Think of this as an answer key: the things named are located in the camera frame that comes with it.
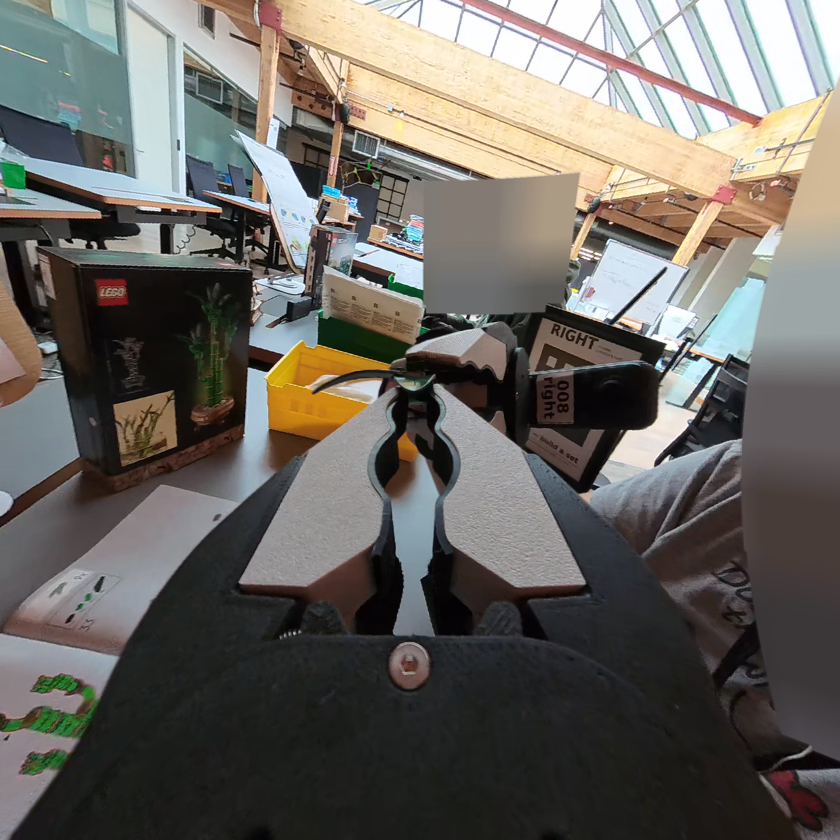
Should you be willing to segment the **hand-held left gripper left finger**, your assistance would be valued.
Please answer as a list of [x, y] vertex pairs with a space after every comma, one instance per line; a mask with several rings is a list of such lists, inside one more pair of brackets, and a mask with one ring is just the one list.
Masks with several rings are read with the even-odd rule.
[[350, 630], [392, 634], [403, 595], [388, 482], [403, 409], [391, 389], [309, 449], [238, 585], [335, 606]]

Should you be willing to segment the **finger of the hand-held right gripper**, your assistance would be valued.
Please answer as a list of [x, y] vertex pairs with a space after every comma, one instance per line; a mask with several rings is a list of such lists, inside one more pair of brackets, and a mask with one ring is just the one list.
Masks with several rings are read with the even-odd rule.
[[472, 384], [471, 408], [495, 428], [511, 427], [511, 387], [503, 383]]
[[441, 385], [502, 386], [518, 366], [518, 341], [505, 322], [426, 338], [405, 352], [403, 374]]

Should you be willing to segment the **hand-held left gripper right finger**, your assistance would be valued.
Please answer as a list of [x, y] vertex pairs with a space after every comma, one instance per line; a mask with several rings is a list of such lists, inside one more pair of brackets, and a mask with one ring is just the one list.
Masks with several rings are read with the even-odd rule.
[[437, 635], [470, 634], [495, 602], [586, 593], [587, 583], [526, 454], [441, 385], [427, 403], [434, 552], [423, 591]]

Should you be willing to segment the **green lego leaf assembly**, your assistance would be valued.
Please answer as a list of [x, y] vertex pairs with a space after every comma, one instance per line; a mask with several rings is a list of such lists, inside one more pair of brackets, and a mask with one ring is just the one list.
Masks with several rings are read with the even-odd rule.
[[334, 384], [348, 382], [352, 380], [359, 380], [365, 378], [374, 378], [382, 381], [380, 395], [390, 395], [393, 397], [397, 408], [397, 416], [406, 420], [408, 425], [414, 424], [421, 419], [426, 419], [426, 399], [429, 397], [434, 384], [434, 375], [423, 373], [421, 371], [408, 371], [404, 367], [398, 366], [396, 369], [392, 367], [388, 369], [365, 369], [360, 371], [351, 371], [344, 374], [338, 374], [338, 379], [334, 380]]

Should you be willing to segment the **dark cardboard set box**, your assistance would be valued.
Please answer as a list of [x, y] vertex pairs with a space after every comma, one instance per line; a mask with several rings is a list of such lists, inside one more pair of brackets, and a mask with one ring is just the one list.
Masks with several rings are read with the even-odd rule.
[[312, 225], [306, 265], [306, 282], [310, 285], [319, 279], [322, 276], [324, 266], [349, 276], [357, 243], [357, 233], [346, 227], [328, 224]]

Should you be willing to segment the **lego instruction booklet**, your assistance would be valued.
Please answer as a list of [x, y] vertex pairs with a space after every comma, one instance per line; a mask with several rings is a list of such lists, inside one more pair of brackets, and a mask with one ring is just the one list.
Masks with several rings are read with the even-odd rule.
[[84, 734], [153, 599], [236, 502], [157, 487], [12, 613], [1, 635], [1, 837]]

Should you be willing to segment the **black lego set box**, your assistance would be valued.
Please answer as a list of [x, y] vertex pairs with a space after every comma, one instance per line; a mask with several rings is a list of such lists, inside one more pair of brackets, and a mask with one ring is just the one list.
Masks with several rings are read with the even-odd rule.
[[85, 471], [119, 492], [244, 436], [249, 268], [53, 247], [38, 265]]

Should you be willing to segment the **black framed marker sign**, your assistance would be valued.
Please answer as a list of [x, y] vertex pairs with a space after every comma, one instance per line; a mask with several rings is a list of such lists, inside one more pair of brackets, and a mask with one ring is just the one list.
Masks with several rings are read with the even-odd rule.
[[[525, 347], [532, 372], [625, 361], [656, 369], [665, 349], [659, 341], [552, 306], [538, 328], [531, 326]], [[533, 430], [527, 448], [583, 492], [592, 488], [624, 432]]]

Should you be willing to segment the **white leaflet stack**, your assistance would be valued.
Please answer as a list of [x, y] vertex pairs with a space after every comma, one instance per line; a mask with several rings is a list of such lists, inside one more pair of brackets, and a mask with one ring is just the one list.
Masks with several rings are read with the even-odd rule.
[[411, 345], [421, 329], [424, 305], [421, 299], [351, 278], [325, 266], [322, 312], [326, 319], [338, 319]]

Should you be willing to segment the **black mesh chair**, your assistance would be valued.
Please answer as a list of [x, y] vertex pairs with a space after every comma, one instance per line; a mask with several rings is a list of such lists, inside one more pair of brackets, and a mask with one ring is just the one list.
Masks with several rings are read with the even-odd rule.
[[697, 414], [657, 456], [654, 465], [741, 439], [749, 371], [749, 362], [730, 354]]

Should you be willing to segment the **green plastic bin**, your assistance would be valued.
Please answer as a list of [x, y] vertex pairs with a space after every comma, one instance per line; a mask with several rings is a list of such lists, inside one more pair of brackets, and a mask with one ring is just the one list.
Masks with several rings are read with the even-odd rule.
[[318, 344], [385, 365], [403, 358], [412, 346], [391, 335], [374, 332], [338, 318], [326, 318], [321, 310], [318, 311]]

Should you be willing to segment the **whiteboard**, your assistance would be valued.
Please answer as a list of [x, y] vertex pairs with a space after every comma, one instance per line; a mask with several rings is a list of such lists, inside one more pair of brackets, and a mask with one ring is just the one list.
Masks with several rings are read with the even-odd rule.
[[625, 311], [626, 317], [653, 325], [664, 313], [688, 267], [610, 239], [594, 272], [581, 289], [575, 312], [608, 320], [661, 272], [664, 275], [657, 284]]

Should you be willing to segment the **white plastic bag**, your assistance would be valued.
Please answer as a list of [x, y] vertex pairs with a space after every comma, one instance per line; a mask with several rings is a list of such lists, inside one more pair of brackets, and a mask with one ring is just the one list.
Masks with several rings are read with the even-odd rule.
[[359, 403], [371, 404], [380, 395], [382, 381], [374, 378], [365, 378], [334, 384], [333, 381], [339, 377], [336, 374], [324, 374], [311, 383], [308, 388], [320, 394], [339, 396]]

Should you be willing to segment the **yellow plastic bin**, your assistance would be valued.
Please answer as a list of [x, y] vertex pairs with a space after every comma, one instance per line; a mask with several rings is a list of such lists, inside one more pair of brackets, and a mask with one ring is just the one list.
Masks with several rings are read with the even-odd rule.
[[323, 440], [360, 414], [366, 404], [342, 395], [313, 394], [310, 385], [324, 375], [333, 378], [386, 367], [387, 363], [298, 342], [266, 374], [269, 428]]

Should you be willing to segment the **person in grey shirt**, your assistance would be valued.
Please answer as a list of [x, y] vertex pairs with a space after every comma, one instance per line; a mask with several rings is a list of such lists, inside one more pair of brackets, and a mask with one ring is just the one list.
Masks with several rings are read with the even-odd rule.
[[742, 441], [728, 440], [595, 490], [684, 614], [718, 703], [799, 838], [839, 838], [838, 761], [783, 735], [755, 622], [742, 528]]

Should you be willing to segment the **tilted board with white sheet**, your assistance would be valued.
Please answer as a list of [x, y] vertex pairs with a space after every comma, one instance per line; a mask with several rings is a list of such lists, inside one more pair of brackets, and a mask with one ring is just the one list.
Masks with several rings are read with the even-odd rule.
[[299, 183], [288, 158], [236, 131], [238, 144], [248, 156], [266, 188], [272, 233], [290, 268], [305, 271], [313, 227], [313, 202]]

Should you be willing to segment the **black office chair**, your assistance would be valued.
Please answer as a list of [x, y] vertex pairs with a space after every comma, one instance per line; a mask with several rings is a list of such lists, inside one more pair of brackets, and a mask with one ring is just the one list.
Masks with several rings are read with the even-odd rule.
[[199, 202], [214, 205], [221, 213], [205, 214], [205, 224], [201, 228], [220, 238], [222, 244], [211, 249], [198, 251], [202, 255], [218, 253], [222, 257], [234, 258], [235, 252], [229, 247], [235, 244], [237, 228], [233, 222], [232, 209], [211, 193], [217, 193], [217, 174], [213, 163], [198, 159], [190, 154], [185, 156], [187, 185], [192, 189], [192, 196]]

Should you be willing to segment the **grey background desk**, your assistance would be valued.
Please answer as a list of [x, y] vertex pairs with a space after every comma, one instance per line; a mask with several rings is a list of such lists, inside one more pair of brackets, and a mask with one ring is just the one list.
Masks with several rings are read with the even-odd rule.
[[197, 201], [154, 186], [128, 175], [94, 170], [73, 164], [25, 156], [23, 166], [28, 180], [51, 186], [63, 193], [84, 197], [111, 206], [156, 208], [167, 212], [220, 215], [220, 206]]

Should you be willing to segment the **black desk monitor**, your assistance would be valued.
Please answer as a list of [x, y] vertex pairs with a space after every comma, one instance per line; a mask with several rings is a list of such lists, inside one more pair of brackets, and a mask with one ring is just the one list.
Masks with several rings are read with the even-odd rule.
[[30, 157], [86, 166], [74, 133], [64, 123], [1, 106], [1, 134], [8, 145]]

